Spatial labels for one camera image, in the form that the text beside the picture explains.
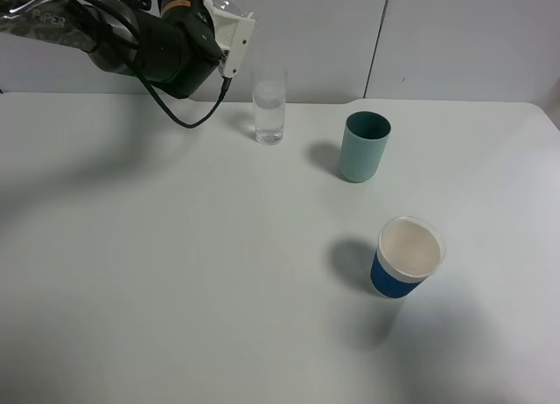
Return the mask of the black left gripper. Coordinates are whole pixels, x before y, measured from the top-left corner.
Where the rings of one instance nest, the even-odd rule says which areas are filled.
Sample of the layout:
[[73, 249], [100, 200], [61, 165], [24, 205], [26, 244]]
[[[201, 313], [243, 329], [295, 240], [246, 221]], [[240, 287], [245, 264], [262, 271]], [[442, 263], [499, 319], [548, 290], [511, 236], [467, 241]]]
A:
[[136, 10], [140, 47], [134, 65], [176, 99], [190, 97], [220, 63], [214, 22], [203, 0], [157, 0], [160, 15]]

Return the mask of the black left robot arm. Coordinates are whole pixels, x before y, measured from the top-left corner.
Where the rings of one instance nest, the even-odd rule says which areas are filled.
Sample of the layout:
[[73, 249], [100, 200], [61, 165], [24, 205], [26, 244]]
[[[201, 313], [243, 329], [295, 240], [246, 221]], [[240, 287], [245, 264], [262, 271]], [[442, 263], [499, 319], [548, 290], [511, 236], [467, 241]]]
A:
[[1, 30], [85, 52], [176, 99], [220, 64], [211, 0], [1, 0]]

